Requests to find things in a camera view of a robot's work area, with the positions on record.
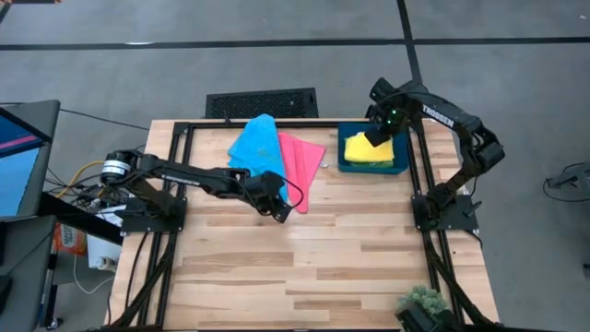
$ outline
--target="gray concrete floor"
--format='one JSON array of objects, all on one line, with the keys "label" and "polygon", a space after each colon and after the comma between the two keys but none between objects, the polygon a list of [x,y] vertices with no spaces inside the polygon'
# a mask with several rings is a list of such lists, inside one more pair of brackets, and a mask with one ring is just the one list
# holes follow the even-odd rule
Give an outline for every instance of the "gray concrete floor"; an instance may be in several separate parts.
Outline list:
[{"label": "gray concrete floor", "polygon": [[[407,1],[415,38],[590,35],[586,0]],[[182,42],[288,38],[401,38],[393,0],[72,0],[12,6],[0,44]],[[590,326],[590,203],[543,196],[546,177],[588,160],[590,45],[420,46],[431,91],[478,115],[507,157],[482,176],[476,198],[484,255],[508,326]],[[0,101],[59,99],[63,107],[148,126],[199,118],[208,93],[315,87],[320,116],[358,117],[378,77],[411,79],[403,46],[0,53]],[[62,113],[50,166],[79,166],[147,132]],[[89,277],[88,284],[103,276]],[[60,289],[56,312],[75,331],[102,323],[108,287]]]}]

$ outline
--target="wooden tabletop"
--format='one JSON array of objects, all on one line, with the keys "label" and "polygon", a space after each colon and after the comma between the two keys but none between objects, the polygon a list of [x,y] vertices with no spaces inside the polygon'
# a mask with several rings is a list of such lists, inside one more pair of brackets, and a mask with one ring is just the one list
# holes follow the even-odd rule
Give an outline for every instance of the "wooden tabletop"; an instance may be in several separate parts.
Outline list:
[{"label": "wooden tabletop", "polygon": [[[152,122],[146,153],[168,158],[173,124],[172,120]],[[459,167],[452,134],[431,121],[424,125],[436,181],[445,181]],[[197,129],[190,164],[227,167],[227,150],[241,131]],[[320,168],[313,180],[309,213],[293,210],[281,225],[243,202],[219,200],[188,188],[189,208],[176,247],[164,327],[400,327],[394,316],[397,299],[415,285],[429,284],[422,240],[409,203],[413,194],[409,171],[400,175],[339,172],[335,128],[279,131],[326,147],[324,162],[329,166]],[[413,139],[421,185],[427,188]],[[182,155],[179,150],[177,161]],[[153,184],[160,187],[158,181]],[[462,231],[447,235],[458,282],[481,312],[497,321],[478,242]],[[114,318],[124,309],[141,237],[133,234],[124,240],[112,288]],[[143,284],[150,242],[148,236],[132,296]],[[154,321],[158,294],[157,285],[149,322]]]}]

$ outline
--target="pink cloth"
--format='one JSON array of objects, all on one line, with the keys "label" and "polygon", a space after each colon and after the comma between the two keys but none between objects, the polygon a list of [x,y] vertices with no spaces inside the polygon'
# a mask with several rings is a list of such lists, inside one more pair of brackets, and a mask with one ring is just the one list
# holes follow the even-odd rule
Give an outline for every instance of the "pink cloth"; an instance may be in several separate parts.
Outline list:
[{"label": "pink cloth", "polygon": [[[278,133],[278,143],[287,179],[303,192],[301,204],[295,209],[299,213],[306,213],[309,208],[310,186],[312,186],[313,177],[324,157],[325,148],[285,133]],[[291,204],[297,204],[301,199],[299,190],[287,184],[287,191]]]}]

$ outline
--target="yellow sponge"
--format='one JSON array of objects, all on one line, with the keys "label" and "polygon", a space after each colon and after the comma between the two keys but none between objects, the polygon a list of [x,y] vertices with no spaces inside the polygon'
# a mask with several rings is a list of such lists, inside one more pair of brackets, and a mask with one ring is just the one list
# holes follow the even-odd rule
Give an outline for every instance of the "yellow sponge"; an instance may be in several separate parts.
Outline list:
[{"label": "yellow sponge", "polygon": [[354,162],[382,162],[394,159],[393,140],[390,138],[383,144],[374,147],[364,133],[347,138],[344,159]]}]

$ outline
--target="blue plastic bin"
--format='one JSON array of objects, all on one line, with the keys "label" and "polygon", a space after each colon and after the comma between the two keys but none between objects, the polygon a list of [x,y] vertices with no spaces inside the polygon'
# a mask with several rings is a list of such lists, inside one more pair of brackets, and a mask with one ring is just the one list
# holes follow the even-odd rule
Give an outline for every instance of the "blue plastic bin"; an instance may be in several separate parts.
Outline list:
[{"label": "blue plastic bin", "polygon": [[344,147],[346,139],[355,136],[358,132],[366,132],[376,124],[367,123],[340,123],[338,124],[338,169],[341,172],[364,172],[377,174],[399,174],[407,169],[407,134],[402,133],[394,137],[394,166],[389,168],[358,167],[350,165],[344,160]]}]

